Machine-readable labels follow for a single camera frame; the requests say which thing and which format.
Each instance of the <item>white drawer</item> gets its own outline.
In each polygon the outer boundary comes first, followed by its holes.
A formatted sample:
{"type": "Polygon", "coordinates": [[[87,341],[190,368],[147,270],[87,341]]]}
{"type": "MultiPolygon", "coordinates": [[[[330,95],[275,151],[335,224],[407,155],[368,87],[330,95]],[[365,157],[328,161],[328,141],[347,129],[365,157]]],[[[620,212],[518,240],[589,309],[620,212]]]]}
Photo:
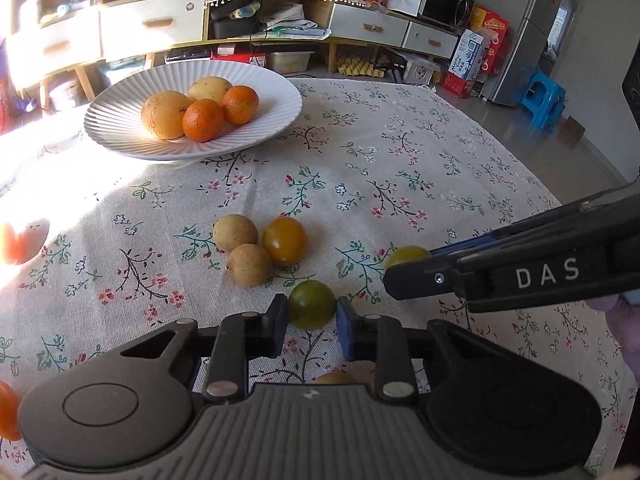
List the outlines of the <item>white drawer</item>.
{"type": "Polygon", "coordinates": [[[410,22],[402,46],[416,52],[433,54],[451,59],[458,44],[458,37],[436,28],[410,22]]]}
{"type": "Polygon", "coordinates": [[[142,0],[103,9],[104,59],[122,59],[202,41],[204,7],[204,0],[142,0]]]}
{"type": "Polygon", "coordinates": [[[102,57],[97,7],[37,30],[18,32],[8,41],[12,79],[25,88],[72,65],[102,57]]]}
{"type": "Polygon", "coordinates": [[[331,35],[350,40],[401,46],[407,21],[373,10],[334,5],[329,21],[331,35]]]}

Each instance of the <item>ribbed plate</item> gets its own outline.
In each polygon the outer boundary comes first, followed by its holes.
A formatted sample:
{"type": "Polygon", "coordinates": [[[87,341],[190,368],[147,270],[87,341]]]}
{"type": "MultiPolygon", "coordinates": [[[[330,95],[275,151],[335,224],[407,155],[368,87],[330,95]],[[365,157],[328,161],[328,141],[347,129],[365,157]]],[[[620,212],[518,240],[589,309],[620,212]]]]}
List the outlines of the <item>ribbed plate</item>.
{"type": "Polygon", "coordinates": [[[279,134],[302,109],[298,89],[281,75],[260,66],[234,61],[192,60],[162,65],[131,75],[107,88],[91,103],[84,116],[89,137],[108,150],[145,160],[189,160],[255,146],[279,134]],[[140,121],[145,100],[162,90],[186,92],[200,78],[216,75],[233,85],[258,92],[260,105],[244,126],[224,126],[225,134],[209,142],[186,137],[159,140],[140,121]]]}

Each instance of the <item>blue plastic stool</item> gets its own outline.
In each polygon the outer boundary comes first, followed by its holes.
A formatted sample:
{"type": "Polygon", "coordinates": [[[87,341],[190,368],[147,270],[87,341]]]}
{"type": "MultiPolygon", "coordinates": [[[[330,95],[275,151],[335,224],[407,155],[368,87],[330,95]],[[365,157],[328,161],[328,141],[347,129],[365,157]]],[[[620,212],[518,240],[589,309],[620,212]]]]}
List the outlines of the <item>blue plastic stool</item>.
{"type": "Polygon", "coordinates": [[[542,72],[537,72],[529,81],[520,103],[533,113],[531,124],[540,130],[552,131],[564,111],[565,97],[564,88],[542,72]]]}

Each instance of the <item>plate rim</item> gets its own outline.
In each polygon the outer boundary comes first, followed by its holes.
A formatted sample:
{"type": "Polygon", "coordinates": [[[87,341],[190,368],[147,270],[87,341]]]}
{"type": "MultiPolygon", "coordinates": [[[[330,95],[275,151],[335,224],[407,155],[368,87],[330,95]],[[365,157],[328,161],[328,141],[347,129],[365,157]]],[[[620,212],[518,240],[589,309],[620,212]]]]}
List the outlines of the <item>plate rim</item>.
{"type": "Polygon", "coordinates": [[[94,135],[96,134],[95,131],[95,127],[92,124],[88,124],[89,122],[89,118],[90,116],[95,118],[96,114],[92,112],[94,112],[95,110],[95,105],[99,105],[100,104],[100,98],[102,95],[106,94],[107,92],[113,91],[114,88],[116,88],[117,86],[119,86],[121,83],[124,83],[129,77],[135,77],[140,73],[149,73],[153,70],[162,70],[163,67],[167,66],[165,65],[159,65],[159,66],[155,66],[151,69],[142,71],[142,72],[137,72],[135,74],[132,74],[131,76],[128,76],[120,81],[118,81],[116,84],[108,87],[107,89],[105,89],[103,92],[101,92],[100,94],[98,94],[96,96],[96,98],[89,104],[89,107],[87,108],[86,112],[84,113],[84,119],[82,120],[82,126],[84,127],[84,130],[87,134],[87,136],[96,144],[98,144],[100,147],[102,147],[103,149],[107,150],[108,152],[111,153],[116,153],[118,155],[122,155],[122,156],[128,156],[130,158],[136,158],[139,160],[150,160],[150,161],[157,161],[157,162],[171,162],[171,161],[175,161],[175,160],[194,160],[194,159],[198,159],[198,158],[207,158],[208,156],[223,156],[226,155],[228,153],[233,153],[233,152],[237,152],[240,150],[245,150],[247,148],[251,148],[252,146],[257,146],[258,144],[261,144],[263,142],[266,142],[267,140],[273,139],[273,137],[279,135],[280,133],[282,133],[286,128],[288,128],[289,126],[291,126],[293,124],[293,122],[300,116],[300,112],[302,111],[302,94],[300,94],[300,91],[298,90],[298,87],[295,86],[288,78],[284,77],[281,74],[278,74],[277,72],[274,72],[273,70],[269,70],[265,67],[262,66],[258,66],[258,65],[254,65],[254,64],[249,64],[249,63],[241,63],[239,61],[229,61],[229,60],[217,60],[217,59],[190,59],[190,60],[185,60],[185,61],[179,61],[179,63],[201,63],[204,64],[206,62],[211,62],[211,63],[223,63],[223,64],[242,64],[242,65],[246,65],[246,66],[251,66],[255,69],[258,70],[267,70],[268,72],[270,72],[270,74],[272,74],[273,76],[276,76],[276,78],[280,78],[283,81],[285,81],[287,84],[291,85],[295,91],[296,94],[298,96],[298,98],[296,99],[296,103],[292,103],[290,108],[292,108],[292,110],[296,110],[296,114],[295,116],[292,118],[292,120],[288,123],[288,124],[284,124],[283,127],[281,127],[280,129],[277,129],[273,134],[264,137],[263,139],[257,140],[255,142],[253,141],[249,141],[249,142],[244,142],[242,144],[239,144],[238,146],[235,146],[233,149],[229,149],[226,151],[223,151],[221,153],[215,153],[213,154],[213,151],[217,151],[217,150],[211,150],[210,152],[197,152],[197,153],[176,153],[176,154],[167,154],[167,155],[146,155],[145,153],[131,153],[131,152],[123,152],[121,150],[116,150],[114,148],[109,148],[105,145],[103,145],[103,143],[101,143],[99,140],[94,138],[94,135]]]}

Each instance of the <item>floral tablecloth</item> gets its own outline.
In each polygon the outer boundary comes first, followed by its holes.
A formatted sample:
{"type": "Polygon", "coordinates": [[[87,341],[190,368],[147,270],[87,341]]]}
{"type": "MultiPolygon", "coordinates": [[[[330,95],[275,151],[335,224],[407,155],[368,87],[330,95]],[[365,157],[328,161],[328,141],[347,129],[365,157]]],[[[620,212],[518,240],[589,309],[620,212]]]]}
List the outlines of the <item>floral tablecloth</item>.
{"type": "MultiPolygon", "coordinates": [[[[581,382],[604,418],[587,467],[612,468],[636,384],[602,314],[571,303],[471,315],[455,296],[396,302],[381,282],[396,247],[473,237],[557,206],[554,197],[427,88],[292,81],[303,108],[281,136],[187,166],[107,152],[83,133],[84,108],[0,137],[0,216],[50,221],[38,257],[0,268],[0,380],[23,394],[178,317],[216,325],[264,311],[275,293],[314,278],[364,314],[411,327],[444,317],[581,382]],[[211,236],[228,213],[259,229],[295,216],[310,235],[309,254],[264,286],[239,288],[211,236]]],[[[250,365],[260,381],[312,381],[338,369],[361,380],[372,373],[371,363],[344,363],[333,323],[290,327],[280,359],[250,365]]],[[[24,443],[0,440],[0,464],[23,473],[31,464],[24,443]]]]}

